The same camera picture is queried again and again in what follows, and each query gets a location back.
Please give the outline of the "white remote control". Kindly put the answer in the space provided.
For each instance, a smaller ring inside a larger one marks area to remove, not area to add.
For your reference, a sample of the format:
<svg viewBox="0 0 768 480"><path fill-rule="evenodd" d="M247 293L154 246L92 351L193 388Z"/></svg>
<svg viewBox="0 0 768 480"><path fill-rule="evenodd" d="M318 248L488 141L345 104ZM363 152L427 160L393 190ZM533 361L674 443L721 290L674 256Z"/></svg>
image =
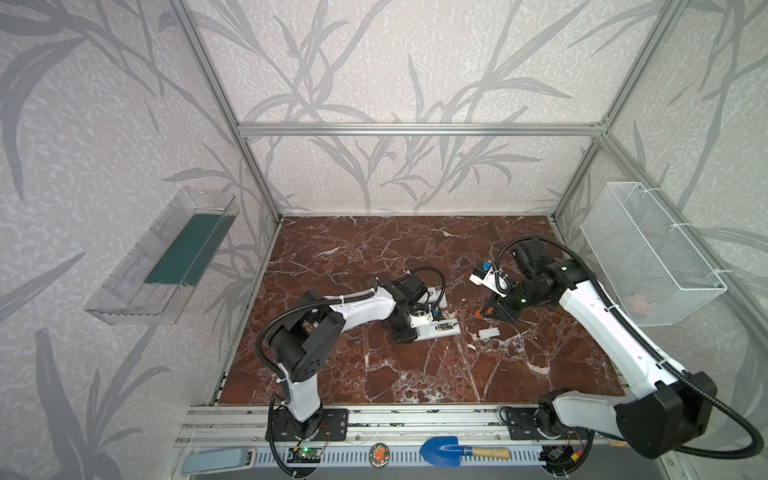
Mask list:
<svg viewBox="0 0 768 480"><path fill-rule="evenodd" d="M420 299L420 302L445 308L447 306L447 297L445 295L441 296L439 288L429 287L427 293Z"/></svg>

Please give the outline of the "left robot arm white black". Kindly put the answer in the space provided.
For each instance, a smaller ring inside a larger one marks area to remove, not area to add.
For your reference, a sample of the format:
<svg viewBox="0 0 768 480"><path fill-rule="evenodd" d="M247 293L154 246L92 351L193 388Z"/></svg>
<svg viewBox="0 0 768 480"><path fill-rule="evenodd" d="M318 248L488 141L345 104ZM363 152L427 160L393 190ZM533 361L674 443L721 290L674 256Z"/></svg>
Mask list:
<svg viewBox="0 0 768 480"><path fill-rule="evenodd" d="M278 425L298 440L312 438L322 423L318 372L341 335L351 329L381 322L396 343L418 339L410 315L428 298L428 288L416 274L395 281L376 282L350 295L323 296L305 292L288 311L270 321L257 335L260 361L282 386L283 413Z"/></svg>

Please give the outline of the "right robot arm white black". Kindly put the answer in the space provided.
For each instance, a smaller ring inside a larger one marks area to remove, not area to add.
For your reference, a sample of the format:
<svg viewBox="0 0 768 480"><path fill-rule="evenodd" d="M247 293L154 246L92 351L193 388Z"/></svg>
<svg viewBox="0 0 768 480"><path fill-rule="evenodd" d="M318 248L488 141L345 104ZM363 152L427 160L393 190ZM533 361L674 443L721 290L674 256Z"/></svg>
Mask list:
<svg viewBox="0 0 768 480"><path fill-rule="evenodd" d="M509 243L524 277L519 282L492 261L475 267L472 282L492 292L483 317L514 323L526 308L560 305L609 356L628 391L612 397L564 388L543 395L535 414L540 432L556 437L569 428L588 429L619 438L650 459L702 436L712 411L703 396L717 392L712 379L704 373L689 383L675 377L670 370L681 364L637 330L581 261L551 257L549 243L540 237Z"/></svg>

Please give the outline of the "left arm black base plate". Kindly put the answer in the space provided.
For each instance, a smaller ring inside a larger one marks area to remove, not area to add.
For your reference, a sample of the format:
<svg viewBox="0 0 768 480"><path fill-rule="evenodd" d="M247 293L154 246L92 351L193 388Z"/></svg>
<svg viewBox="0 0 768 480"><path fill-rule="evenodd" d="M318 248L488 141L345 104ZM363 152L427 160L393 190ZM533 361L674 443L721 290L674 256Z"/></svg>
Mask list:
<svg viewBox="0 0 768 480"><path fill-rule="evenodd" d="M289 441L344 441L349 424L349 410L321 408L308 420L299 421L284 406L268 414L266 439L275 442Z"/></svg>

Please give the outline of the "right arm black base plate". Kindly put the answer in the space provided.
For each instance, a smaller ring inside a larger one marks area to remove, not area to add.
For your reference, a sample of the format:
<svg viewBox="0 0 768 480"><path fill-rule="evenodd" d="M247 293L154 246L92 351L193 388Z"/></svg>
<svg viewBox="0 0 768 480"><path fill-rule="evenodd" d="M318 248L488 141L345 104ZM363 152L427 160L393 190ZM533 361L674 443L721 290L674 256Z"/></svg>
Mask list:
<svg viewBox="0 0 768 480"><path fill-rule="evenodd" d="M502 406L499 409L499 417L511 440L549 440L538 428L537 412L537 407Z"/></svg>

